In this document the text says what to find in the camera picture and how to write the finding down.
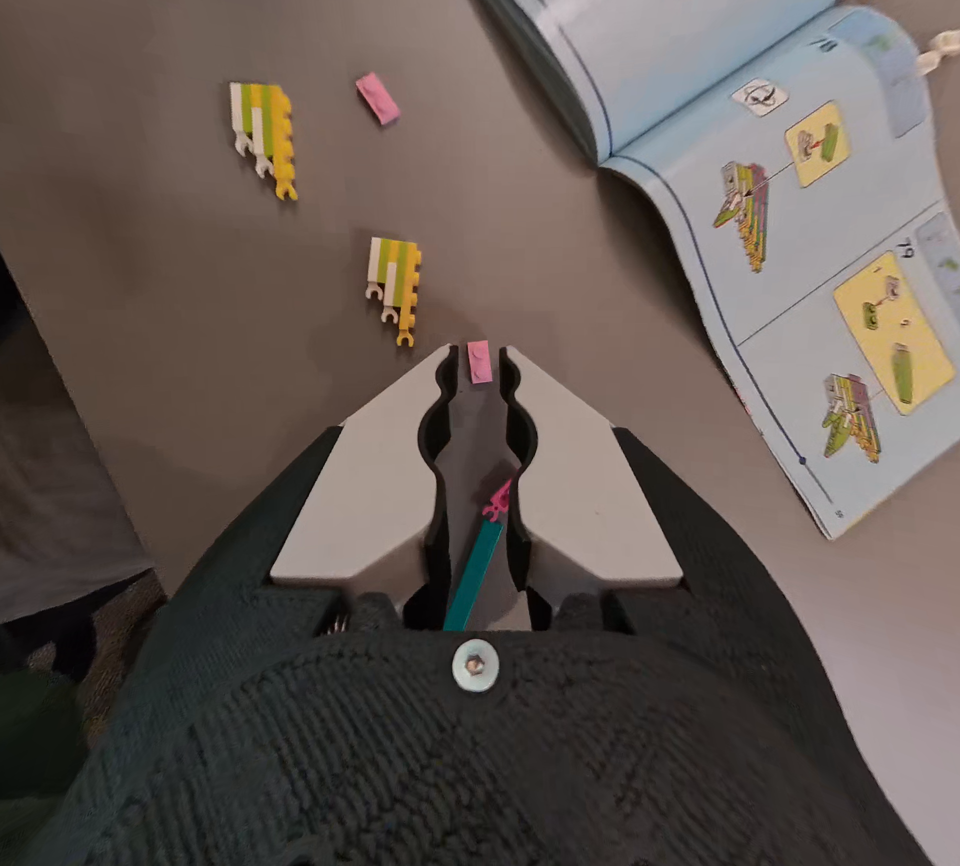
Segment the yellow green white lego assembly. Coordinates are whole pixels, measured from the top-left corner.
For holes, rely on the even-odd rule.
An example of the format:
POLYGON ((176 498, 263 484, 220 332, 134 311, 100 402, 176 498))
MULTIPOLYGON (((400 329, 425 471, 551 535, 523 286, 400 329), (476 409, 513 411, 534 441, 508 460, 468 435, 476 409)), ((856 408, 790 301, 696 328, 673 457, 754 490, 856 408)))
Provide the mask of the yellow green white lego assembly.
POLYGON ((258 178, 273 180, 281 201, 297 201, 292 103, 280 85, 228 83, 234 149, 251 156, 258 178))
POLYGON ((368 249, 366 290, 368 300, 380 303, 380 321, 391 321, 396 344, 413 347, 423 253, 412 241, 374 236, 368 249))

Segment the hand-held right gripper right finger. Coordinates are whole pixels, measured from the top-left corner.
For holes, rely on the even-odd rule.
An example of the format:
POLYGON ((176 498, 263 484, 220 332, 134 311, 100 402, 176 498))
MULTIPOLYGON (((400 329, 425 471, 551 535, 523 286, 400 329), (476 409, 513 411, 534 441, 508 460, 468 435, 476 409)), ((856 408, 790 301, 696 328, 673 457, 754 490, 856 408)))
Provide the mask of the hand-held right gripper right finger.
POLYGON ((498 357, 510 484, 506 549, 530 626, 571 596, 671 589, 683 572, 615 426, 513 346, 498 357))

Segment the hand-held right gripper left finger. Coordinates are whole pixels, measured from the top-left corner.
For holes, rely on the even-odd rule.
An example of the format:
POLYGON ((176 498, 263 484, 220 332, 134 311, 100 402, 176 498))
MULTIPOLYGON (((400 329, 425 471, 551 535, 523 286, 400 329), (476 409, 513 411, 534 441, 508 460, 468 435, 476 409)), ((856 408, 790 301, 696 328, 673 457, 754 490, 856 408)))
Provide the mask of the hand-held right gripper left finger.
POLYGON ((447 485, 459 349, 445 345, 342 422, 270 569, 284 587, 383 594, 409 627, 441 627, 451 587, 447 485))

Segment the light blue instruction booklet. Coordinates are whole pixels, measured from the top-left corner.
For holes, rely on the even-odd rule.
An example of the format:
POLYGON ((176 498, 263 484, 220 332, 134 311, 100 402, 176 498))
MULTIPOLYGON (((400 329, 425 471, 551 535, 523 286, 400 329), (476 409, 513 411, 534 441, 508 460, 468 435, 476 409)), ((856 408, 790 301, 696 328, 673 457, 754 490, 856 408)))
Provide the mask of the light blue instruction booklet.
POLYGON ((958 443, 958 230, 919 50, 841 0, 485 0, 662 218, 824 536, 958 443))

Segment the long teal lego bar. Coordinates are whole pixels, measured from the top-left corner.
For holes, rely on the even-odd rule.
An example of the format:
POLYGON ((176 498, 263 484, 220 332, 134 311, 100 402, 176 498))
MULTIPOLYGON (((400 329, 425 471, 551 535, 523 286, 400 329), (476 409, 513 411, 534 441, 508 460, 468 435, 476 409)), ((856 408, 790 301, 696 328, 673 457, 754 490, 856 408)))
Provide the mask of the long teal lego bar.
POLYGON ((503 524, 483 520, 462 568, 462 574, 446 612, 442 630, 464 632, 503 534, 503 524))

